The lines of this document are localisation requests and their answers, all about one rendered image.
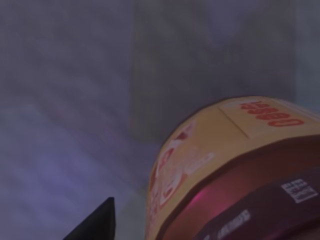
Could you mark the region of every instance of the barcode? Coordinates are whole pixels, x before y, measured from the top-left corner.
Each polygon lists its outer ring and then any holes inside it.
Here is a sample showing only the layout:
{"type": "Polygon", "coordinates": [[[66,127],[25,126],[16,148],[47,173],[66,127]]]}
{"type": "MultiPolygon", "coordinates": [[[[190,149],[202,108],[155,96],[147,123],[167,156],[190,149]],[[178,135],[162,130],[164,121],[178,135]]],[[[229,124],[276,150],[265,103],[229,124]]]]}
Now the barcode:
{"type": "Polygon", "coordinates": [[[319,195],[302,179],[282,184],[281,187],[290,197],[292,197],[296,204],[302,203],[319,195]]]}

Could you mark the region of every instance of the gray surface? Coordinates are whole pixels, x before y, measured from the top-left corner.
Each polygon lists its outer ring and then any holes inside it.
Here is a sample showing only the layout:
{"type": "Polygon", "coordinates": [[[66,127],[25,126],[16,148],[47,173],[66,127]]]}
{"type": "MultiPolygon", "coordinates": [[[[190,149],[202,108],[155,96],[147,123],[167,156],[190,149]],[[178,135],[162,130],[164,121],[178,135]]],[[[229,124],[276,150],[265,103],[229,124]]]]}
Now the gray surface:
{"type": "Polygon", "coordinates": [[[295,63],[293,1],[1,1],[0,239],[61,239],[115,196],[117,240],[141,240],[159,142],[190,111],[295,92],[318,108],[305,2],[295,63]]]}

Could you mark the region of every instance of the tiled floor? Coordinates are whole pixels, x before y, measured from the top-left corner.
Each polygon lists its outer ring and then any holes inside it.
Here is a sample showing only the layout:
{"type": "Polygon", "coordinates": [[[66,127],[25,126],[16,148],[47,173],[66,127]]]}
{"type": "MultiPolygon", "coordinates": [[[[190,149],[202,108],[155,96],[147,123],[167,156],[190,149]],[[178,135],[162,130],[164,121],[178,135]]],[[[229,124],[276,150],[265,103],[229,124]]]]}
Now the tiled floor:
{"type": "Polygon", "coordinates": [[[316,5],[224,2],[0,2],[1,240],[61,239],[110,196],[117,240],[141,240],[149,170],[190,111],[242,94],[318,107],[316,5]],[[293,25],[314,34],[296,56],[293,25]]]}

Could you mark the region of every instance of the white printed square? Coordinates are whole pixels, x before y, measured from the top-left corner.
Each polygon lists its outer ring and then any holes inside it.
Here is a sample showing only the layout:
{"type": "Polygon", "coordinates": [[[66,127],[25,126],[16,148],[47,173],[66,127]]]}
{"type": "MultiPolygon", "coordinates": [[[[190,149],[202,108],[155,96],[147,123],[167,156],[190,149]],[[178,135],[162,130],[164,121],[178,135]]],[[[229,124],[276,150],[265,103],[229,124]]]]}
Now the white printed square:
{"type": "Polygon", "coordinates": [[[296,204],[314,198],[319,194],[302,179],[297,179],[281,185],[281,188],[294,200],[296,204]]]}

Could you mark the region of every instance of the qr code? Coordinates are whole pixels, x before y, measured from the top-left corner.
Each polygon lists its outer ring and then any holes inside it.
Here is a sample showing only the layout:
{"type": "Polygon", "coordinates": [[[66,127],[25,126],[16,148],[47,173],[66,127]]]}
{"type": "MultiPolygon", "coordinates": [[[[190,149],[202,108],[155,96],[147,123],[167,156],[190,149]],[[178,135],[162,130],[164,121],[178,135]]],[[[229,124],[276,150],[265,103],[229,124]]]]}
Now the qr code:
{"type": "Polygon", "coordinates": [[[282,189],[289,194],[296,204],[314,198],[319,194],[302,179],[297,179],[281,185],[282,189]]]}

